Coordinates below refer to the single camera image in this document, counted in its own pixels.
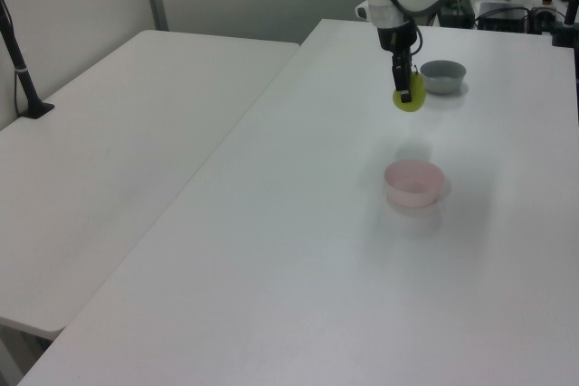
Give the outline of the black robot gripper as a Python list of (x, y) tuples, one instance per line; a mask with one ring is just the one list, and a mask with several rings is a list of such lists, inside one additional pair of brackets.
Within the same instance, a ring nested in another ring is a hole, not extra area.
[(400, 94), (403, 104), (410, 103), (412, 101), (410, 48), (418, 40), (417, 26), (415, 22), (405, 22), (394, 28), (377, 28), (377, 33), (381, 48), (393, 53), (392, 72), (395, 90)]

